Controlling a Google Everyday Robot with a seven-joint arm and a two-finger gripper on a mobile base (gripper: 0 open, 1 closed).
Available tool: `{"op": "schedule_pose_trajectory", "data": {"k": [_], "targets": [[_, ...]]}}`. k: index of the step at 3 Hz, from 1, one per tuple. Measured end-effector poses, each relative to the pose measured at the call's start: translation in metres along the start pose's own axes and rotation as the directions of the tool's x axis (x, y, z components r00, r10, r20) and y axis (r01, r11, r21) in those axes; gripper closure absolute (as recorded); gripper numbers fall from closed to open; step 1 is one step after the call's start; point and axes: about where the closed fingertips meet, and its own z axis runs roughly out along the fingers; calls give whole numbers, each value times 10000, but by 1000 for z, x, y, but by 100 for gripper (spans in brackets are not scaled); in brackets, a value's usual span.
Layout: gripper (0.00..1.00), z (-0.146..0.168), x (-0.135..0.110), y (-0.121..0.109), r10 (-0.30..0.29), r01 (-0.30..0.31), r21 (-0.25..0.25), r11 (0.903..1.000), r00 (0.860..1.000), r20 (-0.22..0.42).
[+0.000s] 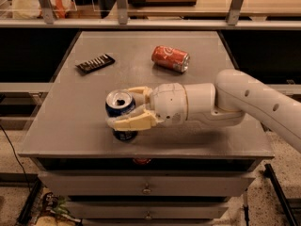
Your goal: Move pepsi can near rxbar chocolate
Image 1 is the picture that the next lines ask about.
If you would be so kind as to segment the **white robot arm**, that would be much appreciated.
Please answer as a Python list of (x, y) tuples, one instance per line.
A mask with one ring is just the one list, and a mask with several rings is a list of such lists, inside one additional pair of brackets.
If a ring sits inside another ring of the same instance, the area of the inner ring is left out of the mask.
[(121, 89), (107, 98), (115, 100), (118, 94), (123, 100), (137, 99), (138, 105), (131, 112), (107, 119), (116, 131), (143, 131), (185, 121), (232, 126), (248, 114), (301, 152), (301, 104), (240, 71), (221, 71), (213, 83)]

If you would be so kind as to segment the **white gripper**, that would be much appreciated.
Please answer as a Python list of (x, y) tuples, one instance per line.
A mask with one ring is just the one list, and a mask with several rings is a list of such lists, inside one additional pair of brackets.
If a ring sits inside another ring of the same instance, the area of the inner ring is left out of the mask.
[(163, 84), (152, 90), (149, 87), (128, 88), (139, 104), (150, 102), (150, 109), (139, 107), (134, 111), (107, 118), (109, 127), (117, 131), (144, 131), (157, 126), (174, 126), (184, 123), (187, 118), (185, 89), (179, 83)]

